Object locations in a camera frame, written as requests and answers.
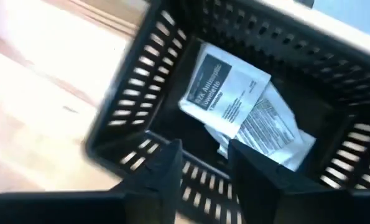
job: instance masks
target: basket slot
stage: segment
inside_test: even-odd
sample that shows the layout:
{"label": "basket slot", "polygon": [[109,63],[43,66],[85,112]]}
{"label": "basket slot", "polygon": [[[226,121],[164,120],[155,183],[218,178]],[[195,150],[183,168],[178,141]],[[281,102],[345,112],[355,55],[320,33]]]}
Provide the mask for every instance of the basket slot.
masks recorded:
{"label": "basket slot", "polygon": [[133,111],[133,109],[134,109],[134,107],[131,106],[131,105],[129,105],[129,106],[127,106],[127,105],[119,105],[117,107],[117,110],[124,110],[124,111]]}
{"label": "basket slot", "polygon": [[242,223],[232,185],[219,175],[185,161],[182,169],[182,200],[208,215],[210,223]]}
{"label": "basket slot", "polygon": [[141,119],[134,120],[134,121],[132,122],[132,124],[135,124],[135,125],[143,124],[143,123],[145,123],[145,120],[141,120]]}
{"label": "basket slot", "polygon": [[173,39],[172,43],[176,50],[181,50],[183,48],[182,42],[176,38]]}
{"label": "basket slot", "polygon": [[139,96],[141,94],[140,91],[132,90],[132,89],[126,89],[123,91],[123,95],[127,96]]}
{"label": "basket slot", "polygon": [[138,99],[139,95],[125,95],[125,100],[120,100],[118,104],[124,106],[134,106]]}
{"label": "basket slot", "polygon": [[157,96],[153,94],[146,94],[144,99],[142,100],[143,103],[151,103],[154,104]]}
{"label": "basket slot", "polygon": [[337,89],[347,90],[352,88],[352,86],[366,84],[366,81],[368,83],[369,80],[365,78],[364,72],[359,70],[345,74],[341,79],[332,82],[332,84]]}
{"label": "basket slot", "polygon": [[173,65],[173,60],[171,59],[170,56],[168,57],[164,57],[163,60],[162,60],[165,64],[164,66],[168,66],[168,67],[171,67]]}
{"label": "basket slot", "polygon": [[140,67],[135,67],[134,73],[136,75],[142,75],[142,76],[145,76],[145,77],[148,77],[150,75],[150,71],[148,71],[146,69],[143,69],[143,68],[140,68]]}
{"label": "basket slot", "polygon": [[[324,58],[324,56],[321,54],[318,55],[318,58]],[[338,65],[339,60],[340,58],[334,55],[329,60],[326,60],[322,63],[316,63],[314,66],[308,69],[308,72],[314,76],[320,76],[324,82],[335,83],[335,81],[341,80],[344,77],[344,72],[348,70],[348,66],[346,64]]]}
{"label": "basket slot", "polygon": [[132,111],[129,110],[116,110],[113,116],[129,116],[131,113]]}
{"label": "basket slot", "polygon": [[149,54],[150,55],[149,57],[151,57],[151,58],[155,58],[155,57],[160,56],[160,52],[151,45],[146,45],[144,47],[144,50],[145,50],[145,52],[143,54],[144,55]]}
{"label": "basket slot", "polygon": [[155,31],[155,33],[159,37],[169,36],[170,35],[169,26],[168,26],[168,24],[166,22],[159,21],[159,22],[156,23],[155,26],[157,28],[157,30]]}
{"label": "basket slot", "polygon": [[[230,3],[226,3],[225,5],[224,5],[224,7],[223,7],[223,13],[222,13],[222,15],[223,15],[223,22],[225,23],[225,24],[229,24],[230,23],[230,21],[232,21],[232,19],[233,19],[233,17],[236,17],[237,15],[236,15],[236,13],[233,11],[233,5],[232,4],[230,4]],[[204,13],[208,13],[208,9],[207,8],[203,8],[203,11],[204,11]]]}
{"label": "basket slot", "polygon": [[136,112],[136,115],[135,116],[147,116],[149,114],[149,112],[147,111],[138,111]]}
{"label": "basket slot", "polygon": [[149,90],[152,90],[152,91],[160,91],[161,90],[161,87],[159,87],[157,85],[150,85],[149,86]]}
{"label": "basket slot", "polygon": [[346,86],[343,91],[352,93],[352,95],[370,95],[370,79],[365,79],[362,82],[356,82]]}
{"label": "basket slot", "polygon": [[295,38],[292,48],[299,52],[304,52],[308,47],[308,42],[303,39]]}
{"label": "basket slot", "polygon": [[162,17],[167,21],[171,26],[175,25],[174,19],[171,17],[171,15],[167,11],[161,12]]}
{"label": "basket slot", "polygon": [[[317,58],[323,58],[324,56],[325,56],[325,54],[326,53],[324,53],[323,51],[322,51],[322,49],[321,48],[319,48],[316,44],[314,44],[313,42],[310,42],[309,44],[308,44],[308,46],[306,46],[305,48],[304,48],[304,50],[303,50],[303,53],[304,53],[304,56],[305,56],[305,58],[307,58],[307,59],[311,59],[311,60],[313,60],[313,61],[315,61]],[[310,65],[308,65],[308,66],[304,66],[304,70],[306,70],[306,71],[309,71],[309,70],[311,70],[312,68],[310,68],[310,67],[316,67],[316,64],[314,64],[313,62],[310,64]],[[317,77],[318,76],[318,74],[317,73],[312,73],[312,72],[309,72],[309,74],[311,74],[311,75],[313,75],[314,77]]]}
{"label": "basket slot", "polygon": [[159,67],[159,71],[160,70],[161,70],[161,72],[159,72],[157,75],[154,75],[153,80],[156,81],[156,82],[159,82],[159,83],[164,83],[165,78],[163,78],[163,77],[165,75],[169,74],[169,70],[166,69],[165,67],[162,67],[162,66]]}
{"label": "basket slot", "polygon": [[159,52],[162,50],[162,47],[165,45],[164,40],[155,33],[151,33],[150,40],[152,40],[151,42],[149,42],[150,46],[152,46]]}
{"label": "basket slot", "polygon": [[152,59],[149,57],[146,57],[145,55],[139,57],[139,61],[143,63],[144,65],[147,65],[148,67],[154,67],[155,63]]}
{"label": "basket slot", "polygon": [[370,124],[353,124],[321,180],[336,188],[370,189]]}
{"label": "basket slot", "polygon": [[215,21],[218,21],[220,19],[220,12],[222,6],[222,2],[220,0],[214,0],[213,1],[213,10],[212,10],[212,16]]}
{"label": "basket slot", "polygon": [[186,36],[186,34],[184,33],[184,31],[183,31],[183,30],[178,29],[177,34],[179,35],[179,37],[180,37],[182,40],[187,40],[187,36]]}
{"label": "basket slot", "polygon": [[292,45],[292,41],[294,40],[295,36],[291,33],[283,34],[281,40],[282,45]]}
{"label": "basket slot", "polygon": [[146,78],[145,77],[136,77],[136,78],[130,78],[128,80],[128,84],[130,85],[134,85],[134,86],[144,86],[145,85],[145,81]]}
{"label": "basket slot", "polygon": [[331,80],[328,82],[331,83],[335,88],[338,86],[349,85],[354,82],[347,80],[360,80],[363,76],[363,71],[356,66],[350,67],[349,65],[344,65],[338,67],[335,71],[330,72],[332,74]]}
{"label": "basket slot", "polygon": [[281,34],[283,33],[283,29],[281,29],[280,27],[273,27],[271,28],[271,32],[270,32],[270,37],[271,39],[278,39],[280,38]]}
{"label": "basket slot", "polygon": [[153,80],[150,82],[150,85],[151,86],[158,86],[160,88],[163,88],[164,87],[164,84],[166,82],[166,79],[164,79],[164,82],[158,82],[158,81],[155,81],[154,80],[154,77],[153,77]]}
{"label": "basket slot", "polygon": [[330,52],[326,52],[325,54],[323,54],[323,51],[321,52],[321,56],[319,56],[318,58],[315,59],[315,61],[313,62],[313,64],[315,65],[329,65],[331,63],[334,63],[335,61],[335,55],[330,53]]}
{"label": "basket slot", "polygon": [[148,110],[148,108],[153,108],[155,105],[153,103],[141,103],[140,107],[143,110]]}
{"label": "basket slot", "polygon": [[234,14],[234,26],[235,29],[243,29],[247,24],[246,13],[240,9]]}
{"label": "basket slot", "polygon": [[269,28],[271,25],[266,21],[261,21],[262,23],[256,27],[257,36],[259,38],[267,35]]}
{"label": "basket slot", "polygon": [[[142,58],[145,58],[145,62],[150,60],[149,58],[141,56],[141,57],[139,57],[139,62],[137,63],[136,67],[141,68],[141,69],[146,70],[146,71],[152,70],[154,66],[151,66],[150,64],[146,64],[146,63],[141,62]],[[137,78],[142,78],[144,80],[147,79],[147,77],[144,76],[144,75],[138,75]]]}
{"label": "basket slot", "polygon": [[160,151],[160,144],[161,142],[156,140],[155,137],[146,134],[140,136],[140,138],[135,138],[130,142],[126,142],[124,146],[119,146],[123,149],[117,148],[117,150],[123,151],[113,152],[114,155],[111,156],[117,157],[116,162],[119,164],[121,170],[127,174],[131,174],[142,167],[154,153]]}
{"label": "basket slot", "polygon": [[156,51],[154,51],[154,53],[155,54],[157,54],[157,55],[155,55],[155,54],[153,54],[153,53],[151,53],[150,51],[148,51],[148,50],[145,50],[143,53],[142,53],[142,57],[145,57],[146,59],[149,59],[149,60],[151,60],[152,61],[152,67],[154,66],[154,60],[158,60],[159,59],[159,54],[160,54],[160,52],[158,52],[157,50]]}
{"label": "basket slot", "polygon": [[206,8],[209,10],[208,14],[203,17],[204,24],[212,24],[215,17],[218,17],[216,6],[213,1],[204,1]]}
{"label": "basket slot", "polygon": [[258,18],[253,14],[247,14],[245,23],[246,23],[246,33],[252,34],[253,32],[257,32],[256,27],[259,26],[257,24]]}
{"label": "basket slot", "polygon": [[353,97],[344,101],[350,106],[370,104],[370,92],[364,95],[354,95]]}
{"label": "basket slot", "polygon": [[120,126],[126,124],[126,120],[112,120],[108,123],[108,126]]}

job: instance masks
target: basket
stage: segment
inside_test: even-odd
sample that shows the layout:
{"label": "basket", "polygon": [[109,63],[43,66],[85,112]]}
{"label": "basket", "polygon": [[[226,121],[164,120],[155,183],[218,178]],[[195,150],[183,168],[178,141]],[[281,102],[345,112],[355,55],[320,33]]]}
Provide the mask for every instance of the basket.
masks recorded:
{"label": "basket", "polygon": [[370,189],[370,37],[290,1],[153,1],[88,136],[93,160],[125,178],[181,139],[178,211],[244,223],[218,144],[178,108],[202,41],[272,75],[299,128],[317,139],[298,172]]}

